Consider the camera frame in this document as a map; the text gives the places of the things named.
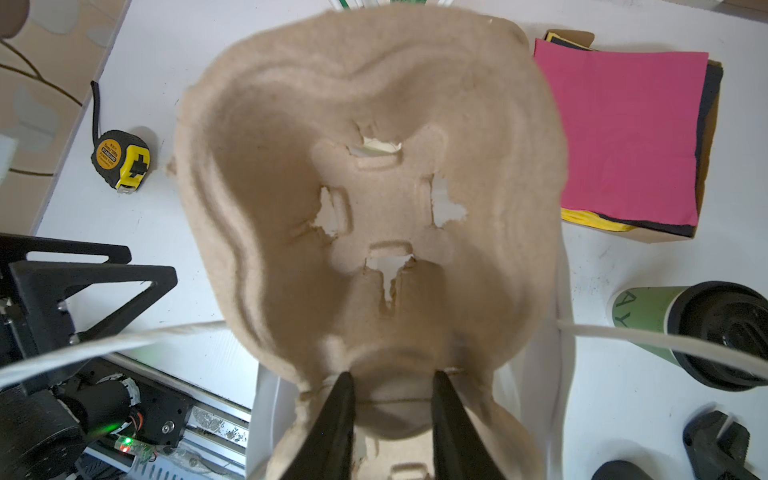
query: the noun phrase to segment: tape measure label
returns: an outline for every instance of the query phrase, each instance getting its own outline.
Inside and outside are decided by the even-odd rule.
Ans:
[[[112,139],[107,139],[98,146],[96,161],[101,165],[101,168],[110,170],[120,163],[121,155],[120,144]]]

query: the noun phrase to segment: black tool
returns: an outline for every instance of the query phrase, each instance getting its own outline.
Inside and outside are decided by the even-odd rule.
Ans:
[[[282,480],[348,480],[355,422],[352,375],[339,375],[323,409]],[[432,380],[432,441],[435,478],[504,480],[444,372]]]
[[[759,480],[744,467],[750,433],[732,423],[718,438],[727,415],[715,410],[699,415],[683,430],[685,451],[698,480]]]

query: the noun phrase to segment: wire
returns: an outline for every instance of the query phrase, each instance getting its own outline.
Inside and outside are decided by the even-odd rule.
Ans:
[[[228,330],[226,322],[193,323],[191,325],[171,326],[163,329],[146,330],[139,333],[122,333],[104,339],[83,342],[74,346],[44,353],[29,359],[12,363],[0,369],[0,389],[16,385],[48,370],[71,365],[96,356],[107,355],[119,350],[135,349],[179,336],[214,333]]]
[[[36,80],[36,81],[39,81],[39,82],[40,82],[40,83],[42,83],[43,85],[47,85],[47,86],[49,86],[50,88],[53,88],[54,90],[56,90],[56,91],[57,91],[57,92],[59,92],[60,94],[64,95],[65,97],[69,98],[70,100],[72,100],[74,103],[76,103],[76,104],[80,105],[81,107],[83,106],[83,104],[82,104],[82,103],[81,103],[81,102],[80,102],[80,101],[79,101],[77,98],[73,97],[73,96],[72,96],[72,95],[71,95],[71,94],[70,94],[68,91],[66,91],[64,88],[61,88],[61,87],[59,87],[58,85],[56,85],[56,84],[52,84],[50,81],[48,81],[48,80],[45,80],[45,79],[43,78],[42,74],[40,73],[40,71],[39,71],[39,70],[38,70],[38,69],[35,67],[35,65],[34,65],[34,64],[32,64],[32,62],[31,62],[31,61],[29,61],[29,59],[28,59],[28,58],[26,58],[26,57],[24,56],[24,54],[22,54],[22,53],[21,53],[19,50],[17,50],[17,49],[16,49],[16,47],[14,47],[13,45],[9,44],[8,42],[6,42],[5,40],[2,40],[2,39],[0,39],[0,45],[2,45],[3,47],[6,47],[6,48],[7,48],[9,51],[11,51],[12,53],[14,53],[14,54],[15,54],[17,57],[19,57],[21,60],[23,60],[23,62],[24,62],[24,63],[26,63],[26,64],[27,64],[27,66],[29,66],[29,67],[30,67],[30,69],[31,69],[31,70],[32,70],[32,71],[33,71],[35,74],[31,74],[31,73],[29,73],[28,71],[23,71],[23,70],[21,70],[21,69],[19,69],[19,68],[14,68],[14,67],[12,67],[11,65],[6,65],[6,64],[0,64],[0,68],[2,68],[3,70],[12,71],[12,72],[14,72],[14,73],[17,73],[17,74],[19,74],[19,75],[24,75],[25,77],[27,77],[27,78],[31,78],[32,80]]]
[[[133,435],[131,435],[131,436],[135,437],[135,436],[136,436],[136,434],[137,434],[137,433],[139,433],[139,428],[136,426],[136,419],[134,418],[134,416],[133,416],[133,415],[130,415],[130,417],[131,417],[131,423],[132,423],[132,424],[133,424],[133,426],[134,426],[134,434],[133,434]]]
[[[9,168],[9,172],[22,175],[32,175],[34,177],[53,177],[55,174],[41,174],[39,172],[31,172],[29,170],[19,170],[18,168]]]
[[[693,355],[712,362],[723,363],[731,368],[749,372],[755,376],[768,379],[768,362],[759,356],[731,349],[717,343],[685,335],[671,335],[648,332],[646,330],[624,329],[613,326],[583,325],[558,321],[558,327],[563,332],[575,336],[593,338],[618,339],[643,345],[657,346],[676,352]]]
[[[101,95],[98,92],[98,83],[91,80],[91,93],[94,97],[93,111],[94,117],[91,123],[91,136],[94,140],[94,148],[98,147],[98,117],[101,113]]]

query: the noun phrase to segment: stack of paper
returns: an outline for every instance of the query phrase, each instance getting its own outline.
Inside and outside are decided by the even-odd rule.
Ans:
[[[558,43],[537,40],[535,60],[568,137],[566,214],[591,215],[594,221],[576,223],[604,230],[637,224],[692,236],[703,119],[722,68],[708,72],[707,53],[615,53]]]

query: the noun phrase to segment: black fabric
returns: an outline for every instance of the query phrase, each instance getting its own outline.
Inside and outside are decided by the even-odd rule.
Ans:
[[[562,47],[573,48],[574,50],[591,50],[590,48],[576,45],[557,37],[552,37],[549,42]],[[720,67],[719,65],[707,65],[707,73],[704,75],[704,87],[701,92],[701,102],[699,103],[699,117],[696,123],[696,185],[699,184],[699,176],[701,175],[701,154],[704,143],[704,128],[707,126],[707,115],[710,113],[710,110],[712,110],[717,94],[720,93],[720,82],[722,80],[723,67]],[[688,238],[694,236],[694,227],[691,225],[670,225],[667,223],[656,223],[645,220],[622,220],[620,218],[609,217],[608,215],[598,215],[604,220],[631,225],[633,227],[642,227],[647,228],[648,230],[672,233],[673,235],[680,235]]]

